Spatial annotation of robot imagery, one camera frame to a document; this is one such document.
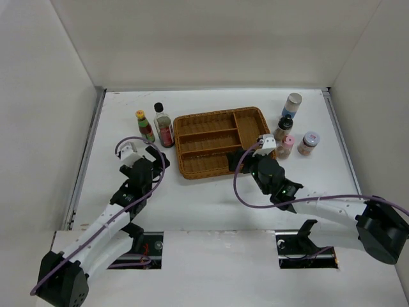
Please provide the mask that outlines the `yellow cap red sauce bottle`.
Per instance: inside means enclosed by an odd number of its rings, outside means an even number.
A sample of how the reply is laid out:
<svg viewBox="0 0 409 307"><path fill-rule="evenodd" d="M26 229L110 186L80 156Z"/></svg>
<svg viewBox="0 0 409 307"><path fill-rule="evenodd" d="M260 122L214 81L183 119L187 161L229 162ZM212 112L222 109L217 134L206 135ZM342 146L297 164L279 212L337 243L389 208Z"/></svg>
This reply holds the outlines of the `yellow cap red sauce bottle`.
<svg viewBox="0 0 409 307"><path fill-rule="evenodd" d="M148 119L145 116L145 113L143 110L138 110L135 112L135 116L137 118L138 122L138 128L139 132L141 133L141 136L152 143L155 142L155 135L153 133L152 127L148 121Z"/></svg>

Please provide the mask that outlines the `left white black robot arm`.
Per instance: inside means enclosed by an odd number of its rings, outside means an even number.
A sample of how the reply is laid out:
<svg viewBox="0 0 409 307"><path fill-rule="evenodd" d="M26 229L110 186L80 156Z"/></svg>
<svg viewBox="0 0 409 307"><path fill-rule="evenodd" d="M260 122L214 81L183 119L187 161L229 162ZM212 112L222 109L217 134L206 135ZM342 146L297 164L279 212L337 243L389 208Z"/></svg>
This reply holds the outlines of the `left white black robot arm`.
<svg viewBox="0 0 409 307"><path fill-rule="evenodd" d="M144 230L133 220L158 188L170 162L156 146L147 146L145 150L150 158L139 154L129 142L116 147L125 181L75 241L43 256L31 295L51 306L82 306L91 281L110 267L121 267L116 263L120 256L136 255L131 267L146 267L151 262L141 252Z"/></svg>

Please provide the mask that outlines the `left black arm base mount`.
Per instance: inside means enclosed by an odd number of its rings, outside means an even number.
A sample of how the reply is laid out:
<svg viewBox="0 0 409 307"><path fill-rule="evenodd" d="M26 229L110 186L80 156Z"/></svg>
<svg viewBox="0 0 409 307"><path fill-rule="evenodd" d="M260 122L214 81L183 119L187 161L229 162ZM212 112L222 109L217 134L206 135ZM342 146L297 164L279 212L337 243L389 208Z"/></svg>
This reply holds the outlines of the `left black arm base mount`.
<svg viewBox="0 0 409 307"><path fill-rule="evenodd" d="M108 269L161 269L163 250L163 232L145 233L143 239L134 243L131 250L121 255Z"/></svg>

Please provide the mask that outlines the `black cap clear sauce bottle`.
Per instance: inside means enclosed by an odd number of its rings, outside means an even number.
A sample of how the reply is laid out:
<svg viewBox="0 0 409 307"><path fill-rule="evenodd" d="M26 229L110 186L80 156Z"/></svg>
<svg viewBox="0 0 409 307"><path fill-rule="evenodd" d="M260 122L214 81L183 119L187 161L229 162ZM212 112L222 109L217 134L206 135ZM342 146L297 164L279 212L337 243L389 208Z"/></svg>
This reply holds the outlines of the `black cap clear sauce bottle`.
<svg viewBox="0 0 409 307"><path fill-rule="evenodd" d="M154 110L156 112L154 124L156 126L160 142L163 147L171 148L174 145L174 133L171 119L164 112L162 103L155 103Z"/></svg>

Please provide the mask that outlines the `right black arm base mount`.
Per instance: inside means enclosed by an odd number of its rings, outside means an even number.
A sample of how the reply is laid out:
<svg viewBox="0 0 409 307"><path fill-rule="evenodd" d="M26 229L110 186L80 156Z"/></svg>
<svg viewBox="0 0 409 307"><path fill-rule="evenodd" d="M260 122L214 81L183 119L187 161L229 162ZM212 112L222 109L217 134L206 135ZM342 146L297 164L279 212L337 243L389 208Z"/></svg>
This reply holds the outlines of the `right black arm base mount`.
<svg viewBox="0 0 409 307"><path fill-rule="evenodd" d="M308 219L298 230L275 232L279 267L281 269L338 269L335 249L318 247L311 239L317 220Z"/></svg>

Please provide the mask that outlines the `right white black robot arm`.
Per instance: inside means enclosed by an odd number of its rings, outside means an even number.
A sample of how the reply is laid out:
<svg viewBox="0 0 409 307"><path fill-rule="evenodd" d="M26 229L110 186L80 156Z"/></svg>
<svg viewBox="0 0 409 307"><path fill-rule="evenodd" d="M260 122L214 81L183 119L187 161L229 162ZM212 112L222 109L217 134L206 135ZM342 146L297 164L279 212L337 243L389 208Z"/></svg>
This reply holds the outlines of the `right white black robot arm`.
<svg viewBox="0 0 409 307"><path fill-rule="evenodd" d="M270 154L271 149L259 143L248 150L239 148L227 154L228 168L235 175L251 175L270 198L267 208L312 217L292 237L305 258L342 246L363 250L384 264L397 264L408 241L406 209L379 196L310 192L287 179L284 168Z"/></svg>

